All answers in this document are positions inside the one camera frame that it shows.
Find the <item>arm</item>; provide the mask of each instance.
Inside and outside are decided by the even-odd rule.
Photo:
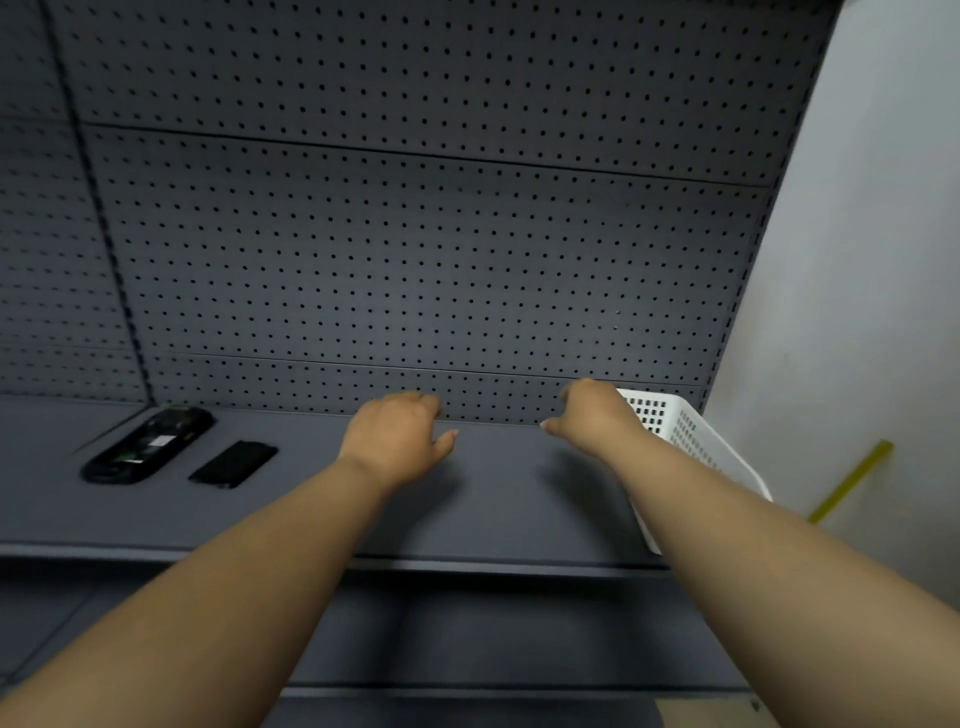
[[[273,707],[387,498],[453,450],[436,397],[368,402],[337,460],[165,571],[0,703],[0,726],[233,728]]]
[[[613,468],[784,728],[960,725],[960,615],[648,433],[611,385],[562,397],[543,428]]]

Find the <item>black device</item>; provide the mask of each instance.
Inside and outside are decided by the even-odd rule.
[[[169,407],[90,460],[80,476],[102,485],[137,483],[156,473],[215,422],[200,407]]]
[[[236,488],[278,452],[270,445],[239,440],[200,466],[190,479],[218,488]]]

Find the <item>hand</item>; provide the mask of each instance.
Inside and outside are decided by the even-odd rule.
[[[426,473],[453,451],[457,430],[432,441],[440,400],[400,392],[364,404],[350,420],[337,459],[358,465],[386,495]]]
[[[631,437],[647,430],[616,388],[605,381],[578,379],[560,393],[566,408],[540,427],[588,455],[609,460],[610,454]]]

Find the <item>white wall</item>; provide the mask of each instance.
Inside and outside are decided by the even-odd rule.
[[[960,2],[848,0],[707,419],[808,514],[960,607]]]

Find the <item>white plastic basket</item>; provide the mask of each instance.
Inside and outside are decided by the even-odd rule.
[[[767,500],[770,491],[756,471],[717,434],[716,430],[683,397],[662,395],[656,392],[639,392],[634,389],[618,389],[632,406],[643,426],[669,443],[683,450],[705,465],[724,474],[734,483],[753,491]],[[661,553],[646,524],[636,514],[643,531],[643,538],[654,553]]]

